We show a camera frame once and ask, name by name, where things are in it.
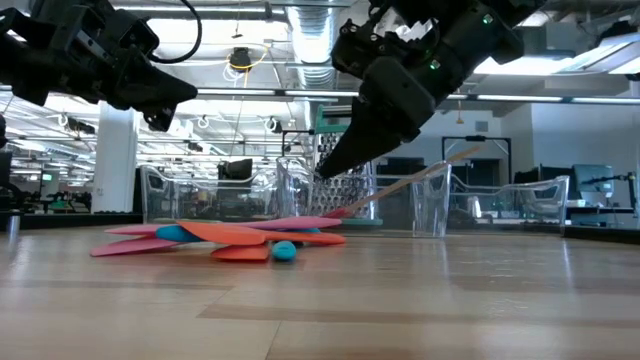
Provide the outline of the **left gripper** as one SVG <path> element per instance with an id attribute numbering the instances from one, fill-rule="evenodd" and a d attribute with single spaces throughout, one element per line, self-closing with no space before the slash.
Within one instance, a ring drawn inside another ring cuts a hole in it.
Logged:
<path id="1" fill-rule="evenodd" d="M 125 11 L 108 1 L 37 1 L 30 18 L 44 28 L 29 71 L 29 100 L 46 102 L 51 92 L 138 111 L 175 109 L 197 89 L 149 63 L 141 53 L 125 55 Z"/>

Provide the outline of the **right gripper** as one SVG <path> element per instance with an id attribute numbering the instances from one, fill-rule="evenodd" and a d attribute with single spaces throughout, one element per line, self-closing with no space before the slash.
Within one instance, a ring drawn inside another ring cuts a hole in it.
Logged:
<path id="1" fill-rule="evenodd" d="M 409 26 L 431 23 L 415 40 L 386 33 L 367 66 L 351 123 L 319 166 L 331 178 L 414 140 L 444 100 L 488 57 L 505 55 L 503 1 L 372 1 L 371 25 L 394 10 Z"/>

